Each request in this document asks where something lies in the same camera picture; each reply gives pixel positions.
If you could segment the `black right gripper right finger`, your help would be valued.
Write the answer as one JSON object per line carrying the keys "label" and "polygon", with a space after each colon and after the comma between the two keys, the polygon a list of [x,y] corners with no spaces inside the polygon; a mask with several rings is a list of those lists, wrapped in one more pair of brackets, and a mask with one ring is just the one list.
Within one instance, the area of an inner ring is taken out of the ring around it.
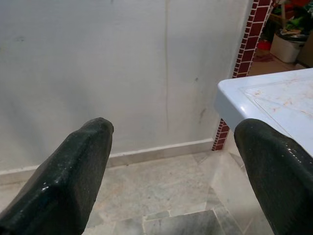
{"label": "black right gripper right finger", "polygon": [[234,130],[254,194],[276,235],[313,233],[313,159],[295,140],[248,118]]}

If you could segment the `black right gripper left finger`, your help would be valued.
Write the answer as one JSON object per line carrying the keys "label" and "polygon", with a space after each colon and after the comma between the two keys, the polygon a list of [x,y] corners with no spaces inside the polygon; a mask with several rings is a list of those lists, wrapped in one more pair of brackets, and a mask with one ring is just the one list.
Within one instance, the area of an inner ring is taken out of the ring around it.
{"label": "black right gripper left finger", "polygon": [[98,117],[70,133],[1,212],[1,234],[82,234],[102,183],[113,132],[113,124]]}

